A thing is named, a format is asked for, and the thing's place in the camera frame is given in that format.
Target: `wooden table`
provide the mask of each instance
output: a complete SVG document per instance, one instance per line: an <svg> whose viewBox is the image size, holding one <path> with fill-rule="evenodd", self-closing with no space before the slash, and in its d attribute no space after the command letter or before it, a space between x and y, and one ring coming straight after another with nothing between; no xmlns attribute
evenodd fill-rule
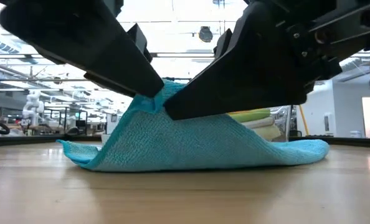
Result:
<svg viewBox="0 0 370 224"><path fill-rule="evenodd" d="M308 166L105 174L59 144L0 147L0 223L370 223L370 149Z"/></svg>

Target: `yellow pole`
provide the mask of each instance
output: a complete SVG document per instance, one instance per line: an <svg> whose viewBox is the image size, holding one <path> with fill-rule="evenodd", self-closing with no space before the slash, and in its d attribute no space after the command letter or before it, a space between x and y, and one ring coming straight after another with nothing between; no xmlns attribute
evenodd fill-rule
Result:
<svg viewBox="0 0 370 224"><path fill-rule="evenodd" d="M303 107L301 105L298 105L298 106L300 107L301 117L303 118L303 124L304 124L304 128L305 128L305 133L306 133L306 135L310 135L310 132L308 131L308 128L307 128L307 122L305 121Z"/></svg>

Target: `table surface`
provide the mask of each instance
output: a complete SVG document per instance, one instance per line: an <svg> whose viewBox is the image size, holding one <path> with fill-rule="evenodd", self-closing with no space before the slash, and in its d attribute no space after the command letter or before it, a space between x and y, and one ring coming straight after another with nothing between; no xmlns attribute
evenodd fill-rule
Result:
<svg viewBox="0 0 370 224"><path fill-rule="evenodd" d="M0 223L370 223L370 148L307 166L106 174L59 144L0 147Z"/></svg>

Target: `folded towel stack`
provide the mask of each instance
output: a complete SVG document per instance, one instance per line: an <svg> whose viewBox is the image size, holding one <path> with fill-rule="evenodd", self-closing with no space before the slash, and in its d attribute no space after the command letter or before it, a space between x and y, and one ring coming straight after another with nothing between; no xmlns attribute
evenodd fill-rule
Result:
<svg viewBox="0 0 370 224"><path fill-rule="evenodd" d="M274 118L270 116L269 109L239 111L229 113L229 116L268 141L281 136L279 128L275 125Z"/></svg>

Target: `blue towel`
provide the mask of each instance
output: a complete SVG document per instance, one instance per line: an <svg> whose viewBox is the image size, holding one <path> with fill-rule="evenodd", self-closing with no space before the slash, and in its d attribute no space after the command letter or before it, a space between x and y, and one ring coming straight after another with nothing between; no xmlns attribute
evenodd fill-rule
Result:
<svg viewBox="0 0 370 224"><path fill-rule="evenodd" d="M309 164L329 151L320 140L268 142L226 114L173 121L163 103L183 86L165 81L152 99L136 95L102 150L59 141L65 155L89 170L144 172Z"/></svg>

